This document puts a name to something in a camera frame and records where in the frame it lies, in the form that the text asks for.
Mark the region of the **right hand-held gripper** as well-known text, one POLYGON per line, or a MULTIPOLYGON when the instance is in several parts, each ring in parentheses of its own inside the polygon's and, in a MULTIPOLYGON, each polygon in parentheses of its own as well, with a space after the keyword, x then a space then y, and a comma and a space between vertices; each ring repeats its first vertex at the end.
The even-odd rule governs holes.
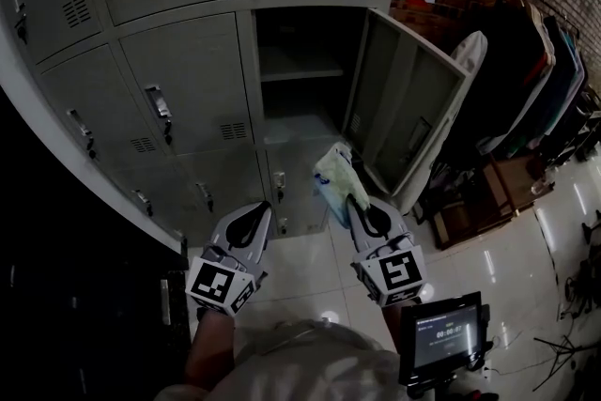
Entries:
POLYGON ((379 307, 418 297, 427 281, 422 248, 414 244, 398 209, 380 199, 371 199, 368 223, 353 195, 346 200, 351 237, 356 250, 351 267, 379 307))

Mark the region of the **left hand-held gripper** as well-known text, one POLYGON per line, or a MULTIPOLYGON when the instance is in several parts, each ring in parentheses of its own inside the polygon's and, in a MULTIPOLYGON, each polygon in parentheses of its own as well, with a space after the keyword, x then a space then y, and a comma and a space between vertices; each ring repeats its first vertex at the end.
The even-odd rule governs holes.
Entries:
POLYGON ((223 216, 202 254, 193 258, 186 294, 203 308, 238 315, 267 277, 261 257, 271 215, 271 204, 260 201, 223 216))

